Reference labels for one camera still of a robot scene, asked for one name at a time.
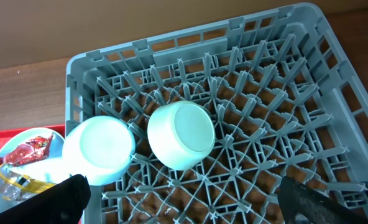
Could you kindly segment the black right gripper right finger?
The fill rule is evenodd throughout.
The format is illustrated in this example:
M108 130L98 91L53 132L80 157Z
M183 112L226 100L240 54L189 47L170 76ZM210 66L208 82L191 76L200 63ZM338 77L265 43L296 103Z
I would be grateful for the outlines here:
M368 223L368 219L288 176L282 178L277 198L285 223Z

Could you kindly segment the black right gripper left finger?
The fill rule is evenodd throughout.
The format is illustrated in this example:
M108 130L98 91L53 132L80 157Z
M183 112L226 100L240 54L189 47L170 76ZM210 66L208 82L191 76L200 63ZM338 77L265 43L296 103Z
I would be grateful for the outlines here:
M0 224L78 224L90 197L87 178L77 174L0 213Z

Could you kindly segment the light blue bowl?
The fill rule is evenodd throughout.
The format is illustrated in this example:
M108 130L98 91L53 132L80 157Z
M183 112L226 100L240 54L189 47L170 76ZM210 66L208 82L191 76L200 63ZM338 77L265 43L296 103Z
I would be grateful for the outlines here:
M111 184L128 170L136 142L127 125L111 116L95 116L65 138L62 157L69 174L80 174L93 186Z

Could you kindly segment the green bowl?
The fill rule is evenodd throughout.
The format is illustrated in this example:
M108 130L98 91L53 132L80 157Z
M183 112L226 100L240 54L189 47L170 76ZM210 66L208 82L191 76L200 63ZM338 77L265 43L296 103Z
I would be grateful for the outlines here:
M188 170L214 148L216 134L210 115L192 101L157 108L147 125L147 139L157 159L173 170Z

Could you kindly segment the grey dishwasher rack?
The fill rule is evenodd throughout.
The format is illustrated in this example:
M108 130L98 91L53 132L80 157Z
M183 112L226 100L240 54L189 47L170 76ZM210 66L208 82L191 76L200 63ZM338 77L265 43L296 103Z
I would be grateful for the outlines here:
M109 115L134 133L128 172L91 188L83 223L282 223L289 176L368 218L368 94L321 9L303 2L74 56L65 131ZM216 143L187 171L146 129L189 100Z

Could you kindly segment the light blue plate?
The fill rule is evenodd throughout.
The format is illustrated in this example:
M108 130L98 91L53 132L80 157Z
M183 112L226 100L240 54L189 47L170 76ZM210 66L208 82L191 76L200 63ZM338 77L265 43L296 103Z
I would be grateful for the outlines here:
M47 159L21 167L14 167L12 170L19 174L27 174L33 179L52 182L58 184L69 178L69 173L62 167L62 146L64 143L65 126L47 126L41 128L32 128L27 132L14 136L2 149L3 153L0 157L5 156L13 151L16 146L37 136L49 137L54 134L50 145L50 155Z

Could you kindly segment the clear silver wrapper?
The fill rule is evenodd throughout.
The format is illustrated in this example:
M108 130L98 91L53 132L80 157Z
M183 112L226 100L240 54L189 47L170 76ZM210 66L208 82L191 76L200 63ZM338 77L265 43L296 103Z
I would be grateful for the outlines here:
M13 172L6 164L0 165L0 194L2 199L22 202L40 194L55 184Z

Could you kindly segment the red snack wrapper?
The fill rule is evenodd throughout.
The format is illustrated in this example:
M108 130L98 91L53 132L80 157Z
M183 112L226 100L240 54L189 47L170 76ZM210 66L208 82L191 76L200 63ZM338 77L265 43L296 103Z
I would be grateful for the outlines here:
M18 167L47 159L50 154L53 136L54 134L51 134L48 138L37 136L19 144L12 152L0 157L0 166Z

